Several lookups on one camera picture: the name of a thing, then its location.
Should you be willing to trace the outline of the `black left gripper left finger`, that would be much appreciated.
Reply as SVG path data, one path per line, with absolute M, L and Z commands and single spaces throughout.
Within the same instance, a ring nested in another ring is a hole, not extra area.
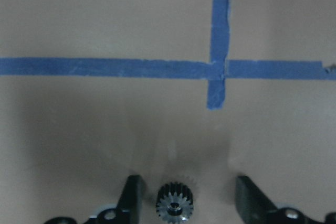
M 92 214 L 85 223 L 139 223 L 145 183 L 140 175 L 130 175 L 117 204 L 108 204 Z

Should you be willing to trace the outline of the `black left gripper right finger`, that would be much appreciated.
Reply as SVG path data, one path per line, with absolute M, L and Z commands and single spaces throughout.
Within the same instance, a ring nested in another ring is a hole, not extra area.
M 235 207 L 243 223 L 319 223 L 296 208 L 278 207 L 246 175 L 235 179 Z

